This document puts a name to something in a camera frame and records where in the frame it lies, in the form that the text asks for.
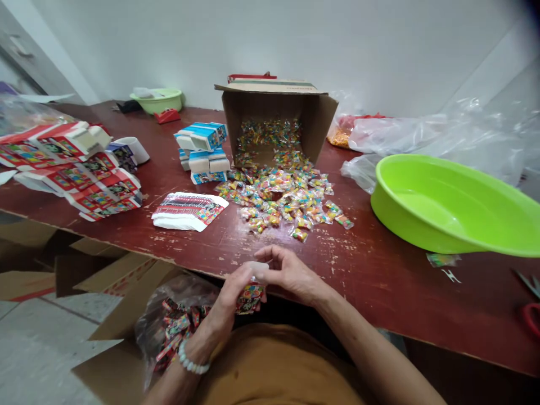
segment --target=red wooden table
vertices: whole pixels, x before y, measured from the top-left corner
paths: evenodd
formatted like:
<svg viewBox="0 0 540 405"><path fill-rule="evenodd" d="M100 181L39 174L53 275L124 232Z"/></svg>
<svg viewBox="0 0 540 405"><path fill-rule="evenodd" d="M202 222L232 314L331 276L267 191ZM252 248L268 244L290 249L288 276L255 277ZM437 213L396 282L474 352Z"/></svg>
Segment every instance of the red wooden table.
<svg viewBox="0 0 540 405"><path fill-rule="evenodd" d="M180 165L172 134L196 121L224 122L224 113L185 108L182 121L158 125L142 112L112 112L111 105L62 109L77 118L104 123L114 137L139 138L151 157L137 172L146 195L144 207L92 223L80 219L63 199L10 181L0 187L0 210L218 277L253 259L260 247L280 244L295 251L373 325L540 376L540 341L518 315L518 309L534 297L510 271L512 267L540 278L540 260L467 254L458 267L451 268L461 283L452 282L441 269L431 267L422 249L388 231L374 216L370 196L340 175L343 161L358 154L327 143L317 168L329 173L335 183L331 199L355 223L349 231L338 224L320 225L305 244L292 239L285 229L254 236L234 203L204 232L156 228L150 217L168 193L216 194L215 183L191 183ZM225 149L230 156L229 145Z"/></svg>

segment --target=right hand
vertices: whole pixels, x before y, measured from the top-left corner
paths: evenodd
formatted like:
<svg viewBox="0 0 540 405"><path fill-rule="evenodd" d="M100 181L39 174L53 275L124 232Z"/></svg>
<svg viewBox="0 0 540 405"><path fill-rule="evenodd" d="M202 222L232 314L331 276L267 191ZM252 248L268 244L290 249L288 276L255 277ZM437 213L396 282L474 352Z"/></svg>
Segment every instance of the right hand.
<svg viewBox="0 0 540 405"><path fill-rule="evenodd" d="M263 247L255 253L259 262L270 270L258 270L254 276L266 284L275 284L295 294L305 305L315 302L331 287L310 270L294 252L277 245Z"/></svg>

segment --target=plastic bag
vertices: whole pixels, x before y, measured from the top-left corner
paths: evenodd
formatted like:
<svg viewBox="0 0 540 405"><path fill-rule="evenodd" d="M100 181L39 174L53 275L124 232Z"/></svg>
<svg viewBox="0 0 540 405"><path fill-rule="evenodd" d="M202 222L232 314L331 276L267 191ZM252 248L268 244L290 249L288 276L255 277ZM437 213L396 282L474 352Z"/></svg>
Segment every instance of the plastic bag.
<svg viewBox="0 0 540 405"><path fill-rule="evenodd" d="M353 150L367 153L345 162L341 174L368 193L376 184L375 167L394 154L448 159L516 186L525 162L540 156L538 112L512 123L501 114L486 114L478 99L460 100L448 114L422 118L356 120L349 138Z"/></svg>
<svg viewBox="0 0 540 405"><path fill-rule="evenodd" d="M348 139L357 119L363 118L386 118L379 113L364 115L360 102L350 92L332 92L331 96L339 101L336 114L328 130L326 139L334 146L350 149Z"/></svg>
<svg viewBox="0 0 540 405"><path fill-rule="evenodd" d="M137 345L141 349L146 364L144 390L150 386L156 357L161 352L165 342L163 317L166 313L162 303L171 298L177 304L185 307L212 306L219 295L219 288L200 277L182 274L159 286L152 294L146 305L143 316L135 324Z"/></svg>
<svg viewBox="0 0 540 405"><path fill-rule="evenodd" d="M46 105L27 101L12 94L0 94L0 137L27 131L36 125L75 121L78 120Z"/></svg>

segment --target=red scissors handle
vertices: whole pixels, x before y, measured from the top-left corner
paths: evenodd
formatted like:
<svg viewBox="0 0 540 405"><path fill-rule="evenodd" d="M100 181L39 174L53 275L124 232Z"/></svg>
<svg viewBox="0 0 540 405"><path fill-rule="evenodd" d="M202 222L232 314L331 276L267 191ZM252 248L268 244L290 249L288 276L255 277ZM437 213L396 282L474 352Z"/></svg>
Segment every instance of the red scissors handle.
<svg viewBox="0 0 540 405"><path fill-rule="evenodd" d="M535 318L540 319L540 304L527 304L521 309L521 313L531 332L540 338L540 324L535 321Z"/></svg>

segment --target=small green bowl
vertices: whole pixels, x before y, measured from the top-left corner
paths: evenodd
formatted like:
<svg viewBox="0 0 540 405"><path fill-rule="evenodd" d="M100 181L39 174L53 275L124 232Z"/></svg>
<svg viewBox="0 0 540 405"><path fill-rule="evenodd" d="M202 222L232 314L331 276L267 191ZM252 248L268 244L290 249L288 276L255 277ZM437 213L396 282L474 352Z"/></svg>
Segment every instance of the small green bowl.
<svg viewBox="0 0 540 405"><path fill-rule="evenodd" d="M540 205L516 188L423 155L385 157L376 171L371 207L407 242L443 254L540 257Z"/></svg>
<svg viewBox="0 0 540 405"><path fill-rule="evenodd" d="M182 109L182 92L173 88L153 89L165 97L140 98L131 93L129 96L136 100L148 114L161 114L168 109L180 111Z"/></svg>

